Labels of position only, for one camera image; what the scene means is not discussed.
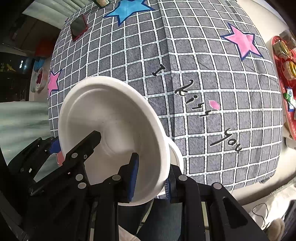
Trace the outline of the white round bowl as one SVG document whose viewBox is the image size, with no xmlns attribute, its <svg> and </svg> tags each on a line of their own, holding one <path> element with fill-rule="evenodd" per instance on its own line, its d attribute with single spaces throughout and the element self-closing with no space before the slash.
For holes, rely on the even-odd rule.
<svg viewBox="0 0 296 241">
<path fill-rule="evenodd" d="M 66 95 L 58 118 L 63 154 L 93 131 L 101 141 L 85 161 L 91 184 L 118 173 L 139 155 L 139 168 L 131 206 L 154 199 L 163 189 L 170 170 L 170 148 L 154 109 L 134 88 L 108 76 L 79 81 Z"/>
</svg>

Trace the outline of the pink square plate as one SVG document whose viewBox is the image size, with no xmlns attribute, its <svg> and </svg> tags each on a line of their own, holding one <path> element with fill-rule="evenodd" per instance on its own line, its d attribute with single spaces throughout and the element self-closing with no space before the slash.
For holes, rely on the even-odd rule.
<svg viewBox="0 0 296 241">
<path fill-rule="evenodd" d="M 59 153 L 57 153 L 57 162 L 58 162 L 59 167 L 62 166 L 64 160 L 65 160 L 65 158 L 63 156 L 62 151 L 60 151 Z"/>
</svg>

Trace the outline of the white bowl top left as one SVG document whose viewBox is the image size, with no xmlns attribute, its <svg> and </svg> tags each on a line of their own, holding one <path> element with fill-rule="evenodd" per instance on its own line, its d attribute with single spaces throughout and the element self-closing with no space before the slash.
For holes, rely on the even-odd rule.
<svg viewBox="0 0 296 241">
<path fill-rule="evenodd" d="M 166 138 L 166 141 L 168 142 L 170 148 L 171 164 L 178 166 L 180 168 L 181 173 L 183 174 L 184 161 L 180 149 L 175 144 L 175 142 L 171 140 L 169 137 Z"/>
</svg>

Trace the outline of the person's dark trouser legs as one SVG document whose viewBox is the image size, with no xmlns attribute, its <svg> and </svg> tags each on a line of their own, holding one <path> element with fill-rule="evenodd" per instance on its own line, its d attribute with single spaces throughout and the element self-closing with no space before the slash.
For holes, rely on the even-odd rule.
<svg viewBox="0 0 296 241">
<path fill-rule="evenodd" d="M 120 240 L 178 240 L 182 204 L 153 199 L 138 206 L 118 207 Z"/>
</svg>

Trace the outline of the teal striped curtain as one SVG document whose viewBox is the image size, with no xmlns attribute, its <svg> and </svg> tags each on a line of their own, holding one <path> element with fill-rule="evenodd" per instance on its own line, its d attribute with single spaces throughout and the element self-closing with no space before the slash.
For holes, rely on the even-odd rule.
<svg viewBox="0 0 296 241">
<path fill-rule="evenodd" d="M 1 151 L 6 163 L 37 138 L 45 140 L 52 137 L 47 103 L 1 103 Z"/>
</svg>

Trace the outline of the white round paint palette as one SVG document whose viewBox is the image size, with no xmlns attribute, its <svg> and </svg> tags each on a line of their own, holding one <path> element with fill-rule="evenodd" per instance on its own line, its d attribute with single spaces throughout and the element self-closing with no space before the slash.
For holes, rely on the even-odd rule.
<svg viewBox="0 0 296 241">
<path fill-rule="evenodd" d="M 32 71 L 30 91 L 31 92 L 41 92 L 47 83 L 48 80 L 48 71 L 41 67 L 38 71 Z"/>
</svg>

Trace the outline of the grey checked star tablecloth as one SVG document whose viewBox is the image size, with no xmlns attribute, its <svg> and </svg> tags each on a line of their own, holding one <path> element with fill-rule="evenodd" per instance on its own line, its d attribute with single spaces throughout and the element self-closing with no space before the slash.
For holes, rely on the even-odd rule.
<svg viewBox="0 0 296 241">
<path fill-rule="evenodd" d="M 237 1 L 93 3 L 62 25 L 50 68 L 59 77 L 48 98 L 58 134 L 64 98 L 92 75 L 117 78 L 153 107 L 180 149 L 185 173 L 228 190 L 269 180 L 280 158 L 282 107 L 274 64 Z M 83 14 L 88 30 L 72 41 Z"/>
</svg>

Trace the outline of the red cased smartphone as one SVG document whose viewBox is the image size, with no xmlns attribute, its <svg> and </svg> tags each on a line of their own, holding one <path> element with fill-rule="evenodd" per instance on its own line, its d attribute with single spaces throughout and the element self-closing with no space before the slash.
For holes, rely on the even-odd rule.
<svg viewBox="0 0 296 241">
<path fill-rule="evenodd" d="M 86 23 L 86 18 L 83 14 L 75 18 L 70 24 L 70 30 L 73 42 L 79 39 L 88 30 L 88 24 Z"/>
</svg>

